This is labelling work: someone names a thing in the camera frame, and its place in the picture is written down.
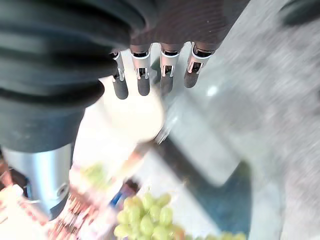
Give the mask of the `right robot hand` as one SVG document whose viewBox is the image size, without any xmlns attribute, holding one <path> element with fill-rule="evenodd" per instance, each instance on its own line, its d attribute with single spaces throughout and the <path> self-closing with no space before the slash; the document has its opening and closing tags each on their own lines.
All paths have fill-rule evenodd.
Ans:
<svg viewBox="0 0 320 240">
<path fill-rule="evenodd" d="M 160 44 L 160 89 L 169 93 L 183 45 L 192 44 L 192 88 L 246 0 L 3 0 L 0 3 L 0 148 L 24 195 L 56 219 L 69 194 L 74 144 L 85 110 L 112 76 L 128 88 L 130 50 L 138 92 L 150 92 L 150 48 Z"/>
</svg>

